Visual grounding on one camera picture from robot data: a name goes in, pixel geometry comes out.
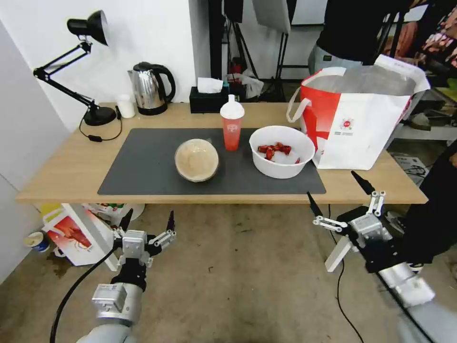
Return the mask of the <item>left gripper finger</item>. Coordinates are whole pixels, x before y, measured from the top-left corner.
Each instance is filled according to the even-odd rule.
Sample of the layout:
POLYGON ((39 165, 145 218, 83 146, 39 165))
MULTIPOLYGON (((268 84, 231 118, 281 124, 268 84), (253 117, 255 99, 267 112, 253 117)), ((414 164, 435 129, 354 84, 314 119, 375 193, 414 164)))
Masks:
POLYGON ((126 235, 129 224, 131 222, 131 218, 133 215, 133 209, 131 208, 127 214, 122 217, 120 220, 120 223, 117 227, 114 227, 113 234, 114 234, 114 239, 113 239, 113 244, 114 245, 122 245, 122 238, 126 235))
POLYGON ((176 238, 176 235, 177 233, 175 231, 174 211, 171 210, 165 231, 155 238, 149 239, 149 245, 166 248, 176 238))

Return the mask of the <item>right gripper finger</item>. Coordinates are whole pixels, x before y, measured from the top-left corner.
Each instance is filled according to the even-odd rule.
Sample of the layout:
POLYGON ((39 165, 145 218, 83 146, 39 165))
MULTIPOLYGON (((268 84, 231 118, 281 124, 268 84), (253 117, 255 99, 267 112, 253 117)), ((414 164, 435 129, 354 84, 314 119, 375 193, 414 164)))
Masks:
POLYGON ((362 188, 362 190, 370 196, 370 202, 366 214, 381 216, 386 192, 376 191, 373 185, 368 180, 362 178, 355 171, 351 171, 351 174, 355 178, 359 186, 362 188))
POLYGON ((331 218, 324 217, 319 208, 319 206, 314 201, 310 192, 307 192, 309 205, 312 213, 314 214, 314 220, 312 221, 314 225, 321 226, 327 230, 338 233, 339 235, 347 235, 349 233, 349 227, 346 222, 339 222, 331 218))

